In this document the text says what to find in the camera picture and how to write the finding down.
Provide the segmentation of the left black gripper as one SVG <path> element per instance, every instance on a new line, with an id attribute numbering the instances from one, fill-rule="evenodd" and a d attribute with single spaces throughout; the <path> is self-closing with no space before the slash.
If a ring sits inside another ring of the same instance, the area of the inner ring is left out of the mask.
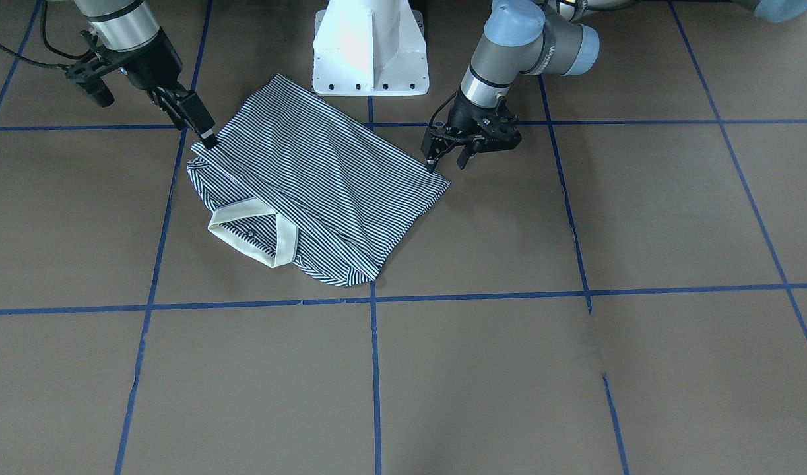
<path id="1" fill-rule="evenodd" d="M 422 139 L 426 169 L 433 174 L 437 163 L 460 147 L 457 166 L 464 169 L 475 154 L 514 150 L 522 141 L 517 115 L 498 96 L 495 106 L 483 108 L 466 96 L 450 96 L 433 114 Z"/>

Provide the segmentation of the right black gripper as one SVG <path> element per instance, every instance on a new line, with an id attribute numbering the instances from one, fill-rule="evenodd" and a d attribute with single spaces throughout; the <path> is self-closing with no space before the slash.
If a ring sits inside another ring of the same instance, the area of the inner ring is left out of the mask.
<path id="1" fill-rule="evenodd" d="M 218 145 L 215 120 L 195 91 L 179 83 L 183 64 L 164 30 L 135 50 L 123 52 L 123 68 L 131 84 L 144 90 L 176 129 L 190 127 L 207 150 Z"/>

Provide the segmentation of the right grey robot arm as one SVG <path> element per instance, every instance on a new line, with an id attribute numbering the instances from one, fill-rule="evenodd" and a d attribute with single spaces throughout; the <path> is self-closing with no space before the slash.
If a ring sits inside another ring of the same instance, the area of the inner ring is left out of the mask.
<path id="1" fill-rule="evenodd" d="M 104 76 L 122 72 L 177 129 L 192 129 L 205 148 L 215 148 L 215 121 L 200 96 L 180 81 L 183 63 L 146 1 L 77 1 L 90 24 L 81 35 L 90 49 L 65 70 L 66 78 L 105 108 L 114 96 Z"/>

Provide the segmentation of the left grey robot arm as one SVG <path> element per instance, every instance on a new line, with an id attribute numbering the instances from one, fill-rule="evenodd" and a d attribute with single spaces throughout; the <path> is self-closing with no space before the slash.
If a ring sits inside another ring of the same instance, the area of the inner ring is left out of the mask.
<path id="1" fill-rule="evenodd" d="M 428 124 L 422 139 L 426 168 L 434 172 L 439 161 L 458 148 L 458 168 L 463 169 L 476 154 L 512 150 L 521 142 L 519 120 L 507 108 L 505 99 L 518 75 L 575 77 L 589 73 L 599 58 L 603 70 L 614 73 L 627 91 L 636 91 L 639 73 L 655 72 L 659 58 L 668 53 L 689 57 L 690 70 L 699 79 L 703 73 L 687 39 L 686 31 L 672 3 L 654 2 L 652 19 L 662 24 L 650 30 L 639 29 L 628 39 L 629 25 L 605 24 L 617 46 L 627 52 L 609 56 L 602 51 L 599 33 L 590 25 L 579 24 L 581 13 L 595 9 L 591 1 L 581 1 L 564 18 L 554 2 L 496 1 L 486 21 L 484 33 L 470 59 L 457 90 L 445 101 L 449 116 L 442 125 Z M 633 67 L 615 66 L 615 58 Z"/>

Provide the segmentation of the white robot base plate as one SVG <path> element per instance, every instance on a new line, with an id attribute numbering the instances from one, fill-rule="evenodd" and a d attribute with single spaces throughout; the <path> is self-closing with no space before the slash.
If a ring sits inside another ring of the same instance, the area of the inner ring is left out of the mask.
<path id="1" fill-rule="evenodd" d="M 430 89 L 424 15 L 413 1 L 330 1 L 315 14 L 319 96 L 422 96 Z"/>

